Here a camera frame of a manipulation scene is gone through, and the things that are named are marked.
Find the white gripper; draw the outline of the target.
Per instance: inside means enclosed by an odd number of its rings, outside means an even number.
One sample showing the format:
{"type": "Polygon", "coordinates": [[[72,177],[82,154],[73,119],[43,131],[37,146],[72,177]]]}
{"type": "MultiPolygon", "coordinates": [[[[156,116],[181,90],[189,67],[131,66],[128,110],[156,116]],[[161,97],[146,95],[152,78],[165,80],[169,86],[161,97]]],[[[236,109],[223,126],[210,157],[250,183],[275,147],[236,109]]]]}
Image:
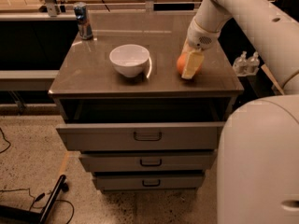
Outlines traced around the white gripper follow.
{"type": "Polygon", "coordinates": [[[200,22],[195,17],[192,18],[181,51],[183,53],[182,78],[192,79],[199,71],[205,59],[201,49],[210,49],[218,40],[220,33],[221,30],[215,23],[200,22]]]}

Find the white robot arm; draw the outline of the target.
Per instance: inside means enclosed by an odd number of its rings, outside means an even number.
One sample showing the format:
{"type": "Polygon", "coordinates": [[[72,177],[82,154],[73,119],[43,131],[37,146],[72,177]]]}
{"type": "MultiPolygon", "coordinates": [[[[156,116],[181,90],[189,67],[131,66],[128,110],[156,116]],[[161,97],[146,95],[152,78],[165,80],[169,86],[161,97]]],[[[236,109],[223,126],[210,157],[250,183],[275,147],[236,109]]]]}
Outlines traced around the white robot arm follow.
{"type": "Polygon", "coordinates": [[[217,224],[299,224],[299,22],[267,0],[203,0],[184,48],[234,18],[278,84],[240,106],[221,132],[217,224]]]}

